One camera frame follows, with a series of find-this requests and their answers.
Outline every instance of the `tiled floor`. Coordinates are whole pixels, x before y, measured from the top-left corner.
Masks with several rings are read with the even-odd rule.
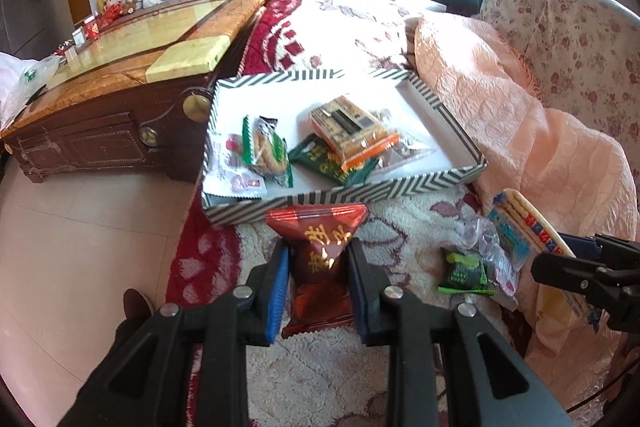
[[[36,427],[55,426],[106,354],[133,287],[164,303],[193,185],[163,174],[0,183],[0,375]]]

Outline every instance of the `pink blanket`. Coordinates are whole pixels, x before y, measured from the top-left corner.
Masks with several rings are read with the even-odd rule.
[[[622,147],[544,108],[537,79],[491,26],[428,14],[416,32],[415,55],[421,79],[489,161],[476,184],[485,211],[511,187],[559,232],[636,237],[636,188]],[[605,378],[619,335],[604,327],[606,317],[594,333],[544,293],[524,267],[517,297],[536,333],[526,360],[568,407]]]

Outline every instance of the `orange snack package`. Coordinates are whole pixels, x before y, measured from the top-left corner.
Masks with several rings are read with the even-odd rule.
[[[345,172],[394,146],[400,139],[398,133],[389,131],[370,112],[345,96],[312,110],[309,120],[316,134],[340,156]]]
[[[282,330],[283,339],[353,322],[347,267],[340,254],[367,214],[364,204],[290,206],[267,212],[267,225],[292,247],[291,320]]]

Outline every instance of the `chair backrest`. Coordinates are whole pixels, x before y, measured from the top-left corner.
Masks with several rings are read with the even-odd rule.
[[[620,142],[640,188],[640,17],[614,0],[484,0],[479,18],[522,52],[545,105]]]

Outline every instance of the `green candy wrapper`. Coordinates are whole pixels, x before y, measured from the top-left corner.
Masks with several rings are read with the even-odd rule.
[[[310,134],[290,150],[289,160],[318,172],[325,178],[345,187],[363,183],[378,165],[377,158],[369,158],[348,172],[344,172],[340,166],[340,157],[316,134]]]
[[[470,257],[454,250],[442,249],[447,254],[447,276],[438,286],[438,292],[444,294],[477,293],[495,295],[489,286],[486,268],[482,259]]]
[[[275,132],[277,120],[247,115],[242,120],[242,161],[265,179],[293,187],[287,143]]]

